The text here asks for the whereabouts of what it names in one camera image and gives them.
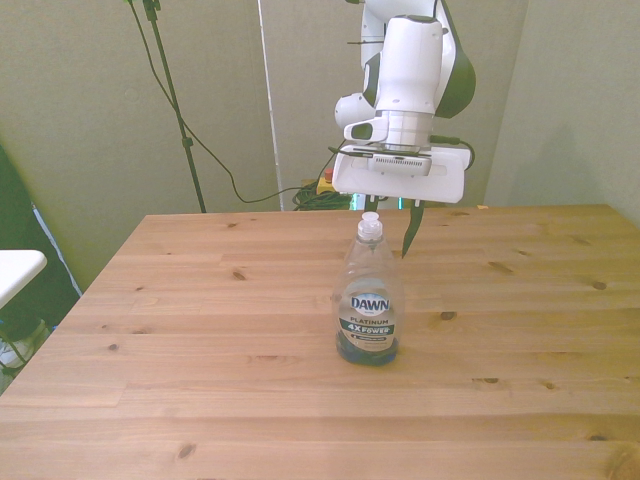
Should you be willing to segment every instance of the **power cord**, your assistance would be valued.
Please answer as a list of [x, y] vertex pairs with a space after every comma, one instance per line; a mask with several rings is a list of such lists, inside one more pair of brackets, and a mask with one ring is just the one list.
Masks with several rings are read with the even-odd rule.
[[[238, 200], [240, 200], [242, 203], [246, 203], [246, 204], [250, 204], [250, 203], [259, 203], [259, 202], [264, 202], [265, 200], [269, 200], [270, 198], [276, 197], [282, 193], [285, 192], [289, 192], [292, 190], [297, 190], [300, 191], [305, 187], [290, 187], [290, 188], [285, 188], [283, 190], [280, 190], [279, 192], [276, 192], [274, 194], [268, 195], [266, 197], [263, 198], [259, 198], [256, 200], [246, 200], [242, 197], [242, 195], [240, 195], [240, 192], [238, 192], [238, 189], [236, 187], [236, 181], [235, 178], [233, 176], [233, 173], [231, 173], [231, 170], [229, 170], [229, 168], [227, 168], [227, 166], [216, 156], [215, 153], [213, 153], [211, 151], [211, 149], [209, 149], [199, 138], [198, 136], [193, 132], [193, 130], [189, 127], [189, 125], [187, 124], [187, 122], [184, 120], [184, 118], [182, 117], [181, 113], [180, 113], [180, 109], [177, 106], [177, 104], [174, 104], [173, 100], [171, 99], [171, 97], [169, 96], [169, 93], [167, 93], [167, 90], [165, 89], [162, 81], [160, 80], [160, 77], [158, 76], [158, 73], [156, 72], [155, 66], [153, 64], [153, 59], [151, 57], [151, 51], [149, 50], [149, 44], [147, 43], [147, 37], [144, 33], [144, 30], [142, 29], [142, 24], [140, 23], [140, 18], [138, 17], [138, 13], [136, 12], [135, 7], [133, 6], [133, 0], [126, 0], [127, 3], [129, 4], [129, 6], [131, 7], [131, 11], [133, 12], [133, 16], [136, 20], [136, 24], [138, 25], [138, 31], [140, 32], [140, 36], [142, 37], [142, 42], [144, 43], [144, 49], [147, 53], [147, 58], [149, 60], [149, 66], [151, 67], [151, 72], [153, 73], [154, 78], [156, 79], [156, 82], [158, 83], [158, 85], [160, 86], [160, 89], [162, 90], [162, 93], [164, 93], [164, 96], [166, 97], [167, 101], [169, 102], [169, 105], [171, 105], [171, 108], [173, 108], [173, 110], [176, 112], [176, 115], [178, 116], [179, 119], [182, 120], [182, 124], [184, 125], [184, 128], [191, 134], [191, 136], [193, 137], [193, 139], [209, 154], [211, 155], [211, 157], [213, 157], [213, 159], [218, 163], [218, 165], [220, 165], [222, 167], [222, 169], [227, 173], [227, 175], [229, 175], [229, 179], [231, 180], [231, 186], [233, 187], [233, 192], [235, 194], [235, 196], [238, 198]], [[322, 170], [324, 171], [324, 169], [326, 168], [326, 166], [329, 164], [329, 162], [331, 162], [331, 160], [333, 159], [333, 156], [329, 159], [329, 161], [325, 164], [325, 166], [322, 168]]]
[[323, 192], [318, 194], [317, 188], [320, 178], [327, 168], [327, 165], [336, 156], [336, 152], [342, 148], [346, 140], [343, 140], [337, 149], [331, 148], [332, 155], [320, 170], [316, 180], [308, 185], [305, 185], [296, 193], [293, 197], [293, 203], [296, 205], [294, 211], [298, 210], [340, 210], [344, 207], [348, 207], [351, 204], [351, 195], [343, 195], [338, 192]]
[[465, 142], [464, 140], [460, 140], [458, 137], [445, 137], [442, 135], [431, 135], [430, 137], [431, 143], [445, 144], [445, 145], [464, 145], [471, 152], [471, 160], [469, 161], [469, 166], [465, 168], [465, 170], [469, 170], [476, 161], [476, 151], [471, 146], [470, 143]]

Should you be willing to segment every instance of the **light stand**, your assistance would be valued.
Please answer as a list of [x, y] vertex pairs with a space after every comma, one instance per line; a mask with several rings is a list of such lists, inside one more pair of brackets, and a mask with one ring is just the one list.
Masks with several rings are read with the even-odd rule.
[[159, 0], [142, 0], [144, 4], [144, 10], [147, 14], [147, 20], [151, 22], [153, 33], [156, 37], [156, 43], [158, 45], [158, 51], [160, 52], [160, 58], [162, 59], [162, 66], [164, 67], [164, 74], [167, 77], [167, 84], [169, 86], [169, 92], [171, 94], [171, 103], [173, 104], [173, 110], [176, 112], [176, 118], [178, 119], [178, 125], [180, 127], [180, 133], [182, 134], [182, 146], [187, 155], [187, 161], [189, 162], [189, 169], [191, 170], [191, 178], [193, 178], [193, 186], [196, 189], [196, 195], [198, 196], [198, 203], [200, 204], [200, 211], [207, 213], [204, 205], [204, 199], [202, 198], [202, 191], [200, 190], [200, 182], [198, 181], [198, 173], [196, 172], [196, 166], [193, 162], [193, 154], [191, 153], [191, 147], [193, 146], [193, 139], [187, 136], [187, 132], [184, 127], [184, 120], [180, 114], [180, 107], [178, 106], [178, 98], [176, 97], [176, 91], [173, 87], [173, 81], [171, 80], [171, 73], [169, 72], [169, 64], [167, 63], [167, 57], [164, 53], [162, 46], [162, 39], [160, 38], [160, 31], [158, 30], [158, 15], [156, 10], [160, 10]]

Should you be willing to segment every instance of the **dish soap bottle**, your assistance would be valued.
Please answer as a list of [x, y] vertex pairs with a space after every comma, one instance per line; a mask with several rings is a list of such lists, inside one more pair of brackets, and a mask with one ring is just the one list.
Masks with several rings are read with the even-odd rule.
[[396, 357], [404, 320], [402, 282], [378, 218], [362, 215], [332, 297], [338, 353], [375, 366]]

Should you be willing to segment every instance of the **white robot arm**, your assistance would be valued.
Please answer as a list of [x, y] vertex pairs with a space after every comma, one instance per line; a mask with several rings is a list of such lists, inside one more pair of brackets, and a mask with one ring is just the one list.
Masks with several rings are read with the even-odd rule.
[[455, 203], [464, 192], [466, 149], [432, 147], [433, 118], [451, 118], [473, 98], [475, 73], [445, 0], [365, 3], [362, 93], [343, 97], [336, 122], [346, 140], [333, 186], [346, 193]]

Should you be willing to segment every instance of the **wooden table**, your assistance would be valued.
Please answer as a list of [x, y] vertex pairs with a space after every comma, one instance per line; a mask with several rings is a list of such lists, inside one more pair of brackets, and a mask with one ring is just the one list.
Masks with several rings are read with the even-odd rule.
[[[640, 478], [631, 223], [427, 211], [375, 368], [330, 313], [358, 218], [145, 218], [0, 398], [0, 478]], [[382, 220], [397, 254], [408, 213]]]

